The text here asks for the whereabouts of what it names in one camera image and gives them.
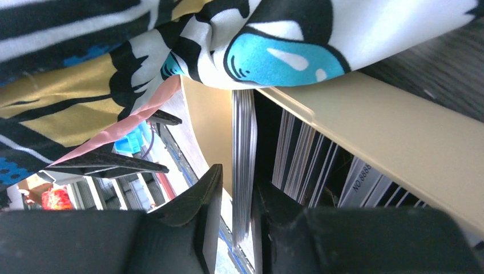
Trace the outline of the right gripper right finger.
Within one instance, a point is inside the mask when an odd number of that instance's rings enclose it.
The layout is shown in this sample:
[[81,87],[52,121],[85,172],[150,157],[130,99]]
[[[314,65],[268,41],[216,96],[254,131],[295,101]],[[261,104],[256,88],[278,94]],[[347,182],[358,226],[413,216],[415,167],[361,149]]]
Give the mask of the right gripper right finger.
[[457,223],[427,208],[305,208],[253,187],[257,273],[482,273]]

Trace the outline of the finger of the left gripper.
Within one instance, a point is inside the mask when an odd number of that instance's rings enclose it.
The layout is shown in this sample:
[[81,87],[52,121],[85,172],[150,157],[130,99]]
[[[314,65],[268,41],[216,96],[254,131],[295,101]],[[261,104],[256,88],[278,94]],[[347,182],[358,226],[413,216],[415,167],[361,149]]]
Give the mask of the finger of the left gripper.
[[86,154],[54,164],[45,171],[61,172],[96,178],[116,179],[138,173],[168,173],[161,164],[147,160],[119,155],[113,152],[94,150]]
[[176,126],[182,124],[182,120],[177,116],[169,114],[162,110],[156,110],[149,118],[151,123],[165,124],[168,126]]

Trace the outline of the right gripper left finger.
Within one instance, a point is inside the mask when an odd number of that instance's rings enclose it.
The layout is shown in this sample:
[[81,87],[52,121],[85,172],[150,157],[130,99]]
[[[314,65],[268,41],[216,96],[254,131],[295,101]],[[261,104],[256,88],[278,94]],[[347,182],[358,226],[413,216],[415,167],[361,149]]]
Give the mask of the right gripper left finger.
[[223,167],[152,212],[1,213],[2,273],[214,273]]

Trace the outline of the black credit card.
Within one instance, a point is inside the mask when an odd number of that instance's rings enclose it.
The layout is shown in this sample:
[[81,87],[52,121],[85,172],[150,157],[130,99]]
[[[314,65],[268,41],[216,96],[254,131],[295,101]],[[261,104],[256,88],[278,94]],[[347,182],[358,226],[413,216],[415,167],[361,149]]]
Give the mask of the black credit card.
[[235,246],[249,234],[257,120],[253,90],[232,93],[232,235]]

